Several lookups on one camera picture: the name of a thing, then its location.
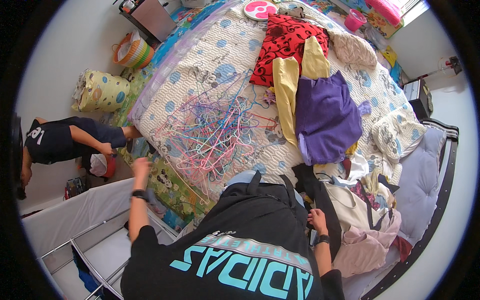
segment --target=striped basket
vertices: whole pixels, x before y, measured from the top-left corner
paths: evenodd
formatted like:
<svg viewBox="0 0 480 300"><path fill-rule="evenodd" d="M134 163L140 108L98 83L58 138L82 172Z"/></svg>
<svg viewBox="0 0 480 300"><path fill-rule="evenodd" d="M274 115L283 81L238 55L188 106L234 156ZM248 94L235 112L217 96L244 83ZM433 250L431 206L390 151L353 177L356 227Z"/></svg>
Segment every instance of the striped basket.
<svg viewBox="0 0 480 300"><path fill-rule="evenodd" d="M120 42L117 49L114 50L113 62L134 69L144 68L152 60L154 50L142 38L134 41L128 54L122 60L118 60L120 46L130 41L131 37L131 33L127 34L127 36Z"/></svg>

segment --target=pink container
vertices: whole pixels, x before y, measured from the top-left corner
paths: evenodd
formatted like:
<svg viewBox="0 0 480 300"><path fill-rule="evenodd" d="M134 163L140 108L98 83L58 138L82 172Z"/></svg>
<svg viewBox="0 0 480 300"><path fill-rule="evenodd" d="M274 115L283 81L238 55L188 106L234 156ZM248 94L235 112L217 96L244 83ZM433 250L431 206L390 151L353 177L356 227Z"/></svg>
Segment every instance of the pink container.
<svg viewBox="0 0 480 300"><path fill-rule="evenodd" d="M361 12L351 9L347 18L345 19L345 27L355 32L360 26L367 23L367 19L361 14Z"/></svg>

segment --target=red pillow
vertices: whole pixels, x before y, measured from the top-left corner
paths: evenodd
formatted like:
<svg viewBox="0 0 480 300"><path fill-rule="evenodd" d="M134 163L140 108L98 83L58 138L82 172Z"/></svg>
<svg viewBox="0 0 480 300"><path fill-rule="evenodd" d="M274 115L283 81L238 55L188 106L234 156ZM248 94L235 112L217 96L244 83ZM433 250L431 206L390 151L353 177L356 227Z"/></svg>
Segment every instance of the red pillow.
<svg viewBox="0 0 480 300"><path fill-rule="evenodd" d="M300 65L301 74L303 47L305 40L310 36L317 37L325 58L327 58L330 37L326 29L287 15L270 14L264 43L260 49L250 83L273 86L272 61L277 57L283 59L295 57Z"/></svg>

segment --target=man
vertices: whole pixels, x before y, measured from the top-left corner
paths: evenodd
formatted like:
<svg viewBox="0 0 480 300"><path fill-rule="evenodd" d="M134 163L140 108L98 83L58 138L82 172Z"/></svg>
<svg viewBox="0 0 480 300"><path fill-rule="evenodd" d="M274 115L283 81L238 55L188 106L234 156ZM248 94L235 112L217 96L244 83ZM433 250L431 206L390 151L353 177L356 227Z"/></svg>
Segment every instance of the man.
<svg viewBox="0 0 480 300"><path fill-rule="evenodd" d="M308 214L284 175L285 185L261 182L258 171L237 175L196 230L165 246L148 221L149 170L146 157L135 160L132 254L120 283L125 300L344 299L325 215L319 209ZM318 231L314 251L306 222Z"/></svg>
<svg viewBox="0 0 480 300"><path fill-rule="evenodd" d="M124 147L127 139L141 137L134 126L112 127L90 118L71 117L47 121L36 117L27 132L22 160L22 189L32 177L32 163L50 165L84 155L101 153L107 160L113 148Z"/></svg>

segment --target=black watch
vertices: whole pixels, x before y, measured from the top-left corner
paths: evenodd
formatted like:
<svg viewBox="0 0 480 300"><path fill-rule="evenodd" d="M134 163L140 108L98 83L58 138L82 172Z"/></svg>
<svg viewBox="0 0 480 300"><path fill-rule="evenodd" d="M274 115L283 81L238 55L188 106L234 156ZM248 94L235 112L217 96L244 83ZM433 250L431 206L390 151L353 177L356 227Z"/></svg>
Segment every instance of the black watch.
<svg viewBox="0 0 480 300"><path fill-rule="evenodd" d="M316 245L320 244L321 242L325 242L327 244L330 244L330 237L327 236L326 234L317 235L315 237L315 240L313 241L313 246L315 247Z"/></svg>
<svg viewBox="0 0 480 300"><path fill-rule="evenodd" d="M148 201L147 193L144 190L135 190L132 192L132 197L142 198L145 202L150 203Z"/></svg>

